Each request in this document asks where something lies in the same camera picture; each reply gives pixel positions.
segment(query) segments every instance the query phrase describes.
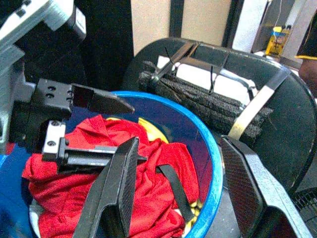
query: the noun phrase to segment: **chair backrest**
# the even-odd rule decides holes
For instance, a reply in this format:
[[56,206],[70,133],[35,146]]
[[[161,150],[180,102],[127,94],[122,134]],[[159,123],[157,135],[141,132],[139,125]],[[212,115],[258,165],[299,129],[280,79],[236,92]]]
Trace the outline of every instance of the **chair backrest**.
[[[137,79],[143,70],[143,61],[157,63],[159,55],[167,56],[165,48],[169,55],[173,55],[187,42],[193,41],[167,38],[144,47],[131,61],[122,89],[139,91]],[[225,69],[253,80],[258,89],[279,70],[285,69],[279,63],[256,55],[204,43],[191,57],[219,67],[227,60]],[[316,152],[317,105],[305,83],[291,73],[266,106],[274,111],[263,123],[263,131],[256,142],[248,146],[291,194],[303,179]]]

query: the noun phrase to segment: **black strap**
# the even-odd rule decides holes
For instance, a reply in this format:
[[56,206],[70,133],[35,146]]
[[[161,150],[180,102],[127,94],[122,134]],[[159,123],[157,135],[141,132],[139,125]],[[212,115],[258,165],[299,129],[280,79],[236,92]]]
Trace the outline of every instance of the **black strap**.
[[178,178],[178,175],[171,165],[158,166],[164,176],[168,179],[170,186],[172,187],[174,198],[186,223],[194,218],[191,207],[186,197],[184,188]]

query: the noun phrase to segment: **blue bucket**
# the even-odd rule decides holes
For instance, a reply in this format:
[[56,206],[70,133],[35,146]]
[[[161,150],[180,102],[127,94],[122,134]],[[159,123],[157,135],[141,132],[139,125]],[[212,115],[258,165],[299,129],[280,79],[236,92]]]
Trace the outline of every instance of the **blue bucket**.
[[[222,192],[221,158],[212,134],[192,112],[168,99],[140,92],[118,91],[115,94],[135,107],[134,114],[117,116],[135,122],[142,117],[157,126],[168,141],[187,145],[198,176],[199,198],[204,205],[186,237],[203,238],[216,215]],[[86,109],[75,108],[66,123],[67,133],[85,118],[95,115]],[[21,178],[29,156],[18,146],[9,156],[0,156],[0,237],[36,237],[28,214],[32,197],[27,181]]]

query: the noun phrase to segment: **red cloth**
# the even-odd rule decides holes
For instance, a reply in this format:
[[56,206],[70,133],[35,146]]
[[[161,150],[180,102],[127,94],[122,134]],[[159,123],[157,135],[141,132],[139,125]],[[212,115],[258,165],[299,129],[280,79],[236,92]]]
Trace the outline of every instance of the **red cloth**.
[[[191,156],[184,144],[166,144],[160,139],[148,141],[144,128],[127,120],[105,120],[102,116],[86,119],[66,135],[69,146],[92,149],[96,145],[118,146],[137,136],[139,155],[148,160],[137,166],[136,191],[130,226],[132,238],[179,237],[184,219],[177,208],[168,180],[156,173],[156,166],[169,164],[177,172],[189,202],[198,199],[199,189]],[[42,162],[33,154],[23,177],[29,190],[43,206],[39,218],[42,238],[71,238],[79,221],[89,189],[98,175],[57,175],[54,162]]]

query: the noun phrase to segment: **blue plastic bin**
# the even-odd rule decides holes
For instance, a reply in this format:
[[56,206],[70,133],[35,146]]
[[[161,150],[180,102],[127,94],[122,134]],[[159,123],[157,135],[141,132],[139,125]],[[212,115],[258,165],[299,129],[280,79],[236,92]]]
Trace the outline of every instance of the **blue plastic bin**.
[[[170,100],[148,93],[115,92],[135,107],[134,114],[117,115],[131,121],[139,117],[152,122],[161,129],[170,142],[187,145],[192,155],[204,201],[201,213],[186,236],[202,238],[206,235],[218,209],[222,192],[222,166],[218,146],[207,127],[186,108]],[[66,123],[67,133],[96,113],[75,108]],[[28,205],[32,197],[27,181],[21,173],[29,154],[15,146],[9,156],[0,156],[0,237],[36,237],[29,223]]]

